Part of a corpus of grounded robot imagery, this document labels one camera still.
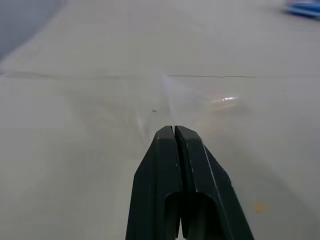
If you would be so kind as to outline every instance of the floor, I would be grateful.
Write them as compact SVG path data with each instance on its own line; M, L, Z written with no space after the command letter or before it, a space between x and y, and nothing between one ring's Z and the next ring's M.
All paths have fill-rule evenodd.
M203 138L255 239L319 239L318 21L280 0L57 2L0 44L2 239L125 239L164 125Z

